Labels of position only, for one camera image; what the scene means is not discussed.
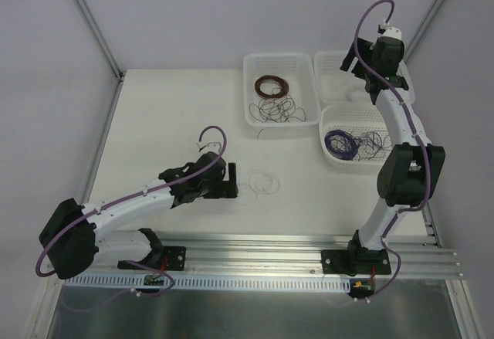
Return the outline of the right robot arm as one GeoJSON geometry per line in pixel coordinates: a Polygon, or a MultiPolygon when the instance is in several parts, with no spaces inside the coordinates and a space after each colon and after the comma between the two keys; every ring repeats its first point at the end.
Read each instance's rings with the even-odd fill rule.
{"type": "Polygon", "coordinates": [[[356,38],[340,67],[364,80],[392,144],[377,176],[379,199],[370,218],[330,260],[334,271],[349,276],[390,274],[386,238],[405,214],[427,205],[445,162],[445,149],[430,142],[412,109],[408,81],[398,73],[403,55],[399,36],[381,35],[375,42],[356,38]]]}

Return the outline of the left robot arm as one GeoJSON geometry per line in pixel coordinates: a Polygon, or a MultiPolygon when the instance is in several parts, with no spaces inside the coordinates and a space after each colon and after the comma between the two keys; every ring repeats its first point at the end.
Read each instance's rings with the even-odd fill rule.
{"type": "Polygon", "coordinates": [[[58,204],[39,235],[43,251],[36,274],[68,280],[95,266],[182,270],[184,264],[172,259],[181,247],[164,246],[150,228],[122,231],[121,227],[198,198],[234,199],[238,194],[236,164],[209,151],[120,198],[86,204],[69,198],[58,204]],[[42,271],[44,259],[52,270],[42,271]]]}

